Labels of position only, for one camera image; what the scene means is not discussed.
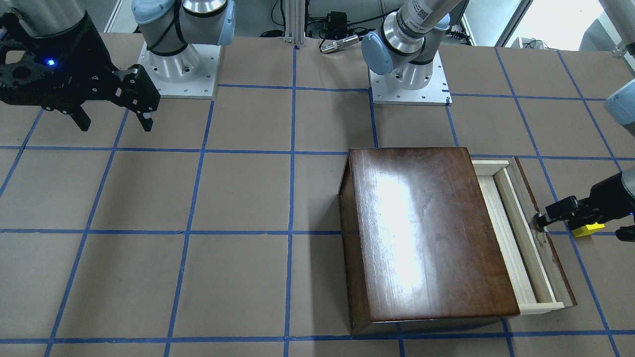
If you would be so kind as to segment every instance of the wooden cabinet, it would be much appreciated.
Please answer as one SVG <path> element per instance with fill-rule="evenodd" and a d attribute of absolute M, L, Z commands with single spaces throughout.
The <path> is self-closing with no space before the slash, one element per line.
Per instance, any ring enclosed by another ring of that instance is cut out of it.
<path fill-rule="evenodd" d="M 339 192 L 351 330 L 467 328 L 575 305 L 517 160 L 351 149 Z"/>

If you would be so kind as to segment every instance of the metal post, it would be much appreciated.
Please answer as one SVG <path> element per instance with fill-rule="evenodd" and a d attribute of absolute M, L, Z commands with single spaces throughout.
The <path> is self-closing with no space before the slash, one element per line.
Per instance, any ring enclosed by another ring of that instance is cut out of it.
<path fill-rule="evenodd" d="M 284 40 L 297 46 L 304 47 L 305 0 L 283 0 L 286 30 Z"/>

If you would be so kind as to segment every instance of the white mounting plate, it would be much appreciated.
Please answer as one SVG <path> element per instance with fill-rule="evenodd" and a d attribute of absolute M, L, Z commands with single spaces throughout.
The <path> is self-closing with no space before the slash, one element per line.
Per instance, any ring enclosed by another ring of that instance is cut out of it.
<path fill-rule="evenodd" d="M 193 45 L 201 56 L 201 63 L 204 67 L 199 68 L 194 79 L 186 82 L 166 82 L 157 77 L 149 63 L 146 46 L 144 42 L 137 62 L 145 67 L 154 86 L 159 90 L 161 98 L 214 99 L 221 46 L 212 44 Z"/>
<path fill-rule="evenodd" d="M 375 104 L 405 104 L 405 105 L 446 105 L 452 103 L 450 87 L 445 78 L 445 71 L 439 53 L 434 56 L 434 72 L 430 83 L 419 90 L 405 90 L 400 87 L 395 77 L 398 70 L 385 76 L 380 76 L 371 70 L 370 85 L 373 89 L 373 103 Z"/>

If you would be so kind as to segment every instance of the yellow object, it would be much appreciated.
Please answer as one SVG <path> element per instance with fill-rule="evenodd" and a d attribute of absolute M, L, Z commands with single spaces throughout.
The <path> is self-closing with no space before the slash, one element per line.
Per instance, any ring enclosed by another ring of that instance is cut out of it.
<path fill-rule="evenodd" d="M 574 229 L 571 233 L 573 233 L 573 236 L 576 238 L 586 237 L 595 232 L 601 231 L 604 227 L 606 226 L 600 223 L 587 224 L 586 226 Z"/>

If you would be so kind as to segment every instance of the metal connector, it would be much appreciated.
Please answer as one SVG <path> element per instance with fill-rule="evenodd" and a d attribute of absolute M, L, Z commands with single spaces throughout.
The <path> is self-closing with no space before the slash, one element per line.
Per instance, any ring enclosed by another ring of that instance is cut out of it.
<path fill-rule="evenodd" d="M 347 38 L 334 41 L 333 43 L 327 44 L 326 46 L 320 46 L 319 51 L 322 54 L 327 55 L 329 53 L 339 51 L 345 47 L 352 46 L 353 44 L 356 44 L 358 42 L 359 42 L 359 36 L 353 35 Z"/>

